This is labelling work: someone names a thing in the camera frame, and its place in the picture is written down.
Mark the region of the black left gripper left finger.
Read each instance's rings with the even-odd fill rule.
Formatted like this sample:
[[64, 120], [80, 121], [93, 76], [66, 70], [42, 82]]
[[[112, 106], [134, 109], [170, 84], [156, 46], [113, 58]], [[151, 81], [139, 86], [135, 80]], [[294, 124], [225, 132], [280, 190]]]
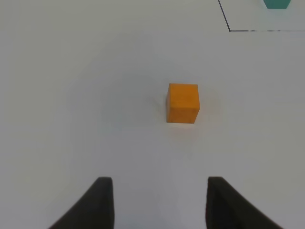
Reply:
[[50, 228], [113, 229], [115, 210], [111, 177], [100, 177]]

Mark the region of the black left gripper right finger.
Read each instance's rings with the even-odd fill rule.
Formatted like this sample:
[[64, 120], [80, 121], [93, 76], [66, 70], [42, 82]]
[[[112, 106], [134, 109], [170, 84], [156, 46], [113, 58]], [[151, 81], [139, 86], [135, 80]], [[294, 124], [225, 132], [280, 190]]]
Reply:
[[209, 177], [206, 195], [208, 229], [280, 229], [223, 177]]

